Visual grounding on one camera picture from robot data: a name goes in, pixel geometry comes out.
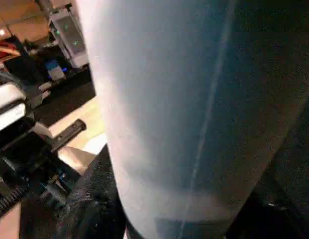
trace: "black metal bracket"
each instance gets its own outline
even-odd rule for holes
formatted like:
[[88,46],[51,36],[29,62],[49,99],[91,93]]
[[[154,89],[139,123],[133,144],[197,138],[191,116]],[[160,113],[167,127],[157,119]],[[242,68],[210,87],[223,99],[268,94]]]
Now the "black metal bracket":
[[80,132],[86,130],[87,126],[85,122],[81,119],[73,122],[68,128],[63,130],[59,135],[53,138],[50,142],[51,152],[56,152],[58,149],[65,146],[70,142],[74,137],[76,137]]

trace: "electronic equipment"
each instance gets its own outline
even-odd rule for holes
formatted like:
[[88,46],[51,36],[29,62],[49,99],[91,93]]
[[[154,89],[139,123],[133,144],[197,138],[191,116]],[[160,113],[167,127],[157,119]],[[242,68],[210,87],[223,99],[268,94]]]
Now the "electronic equipment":
[[28,191],[59,211],[80,174],[57,150],[86,129],[80,119],[55,138],[35,122],[27,95],[14,83],[0,85],[0,177],[12,191],[0,197],[0,218]]
[[62,9],[50,15],[49,28],[72,67],[88,64],[88,56],[80,27],[71,10]]

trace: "white device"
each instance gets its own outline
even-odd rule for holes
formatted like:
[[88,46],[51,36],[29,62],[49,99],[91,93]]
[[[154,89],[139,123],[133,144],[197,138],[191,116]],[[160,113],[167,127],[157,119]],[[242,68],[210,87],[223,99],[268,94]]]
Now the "white device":
[[84,39],[71,12],[63,9],[50,15],[49,28],[74,68],[81,68],[88,64]]
[[13,83],[0,86],[0,131],[26,114],[25,94]]

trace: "ceiling light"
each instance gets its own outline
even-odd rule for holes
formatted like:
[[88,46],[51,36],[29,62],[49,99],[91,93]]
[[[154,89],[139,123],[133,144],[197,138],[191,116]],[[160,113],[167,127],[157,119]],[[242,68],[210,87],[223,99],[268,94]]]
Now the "ceiling light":
[[0,36],[4,36],[5,35],[5,31],[4,31],[4,29],[1,29],[0,30]]

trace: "wooden floor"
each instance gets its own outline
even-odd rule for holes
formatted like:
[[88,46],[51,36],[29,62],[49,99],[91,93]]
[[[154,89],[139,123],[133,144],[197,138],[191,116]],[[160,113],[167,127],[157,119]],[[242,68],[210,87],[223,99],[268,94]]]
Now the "wooden floor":
[[77,119],[84,121],[87,129],[70,141],[66,147],[62,148],[58,152],[58,156],[82,174],[95,158],[94,154],[84,151],[87,143],[104,133],[104,123],[100,113],[100,105],[96,97],[57,121],[49,127],[49,130],[53,136],[56,136]]

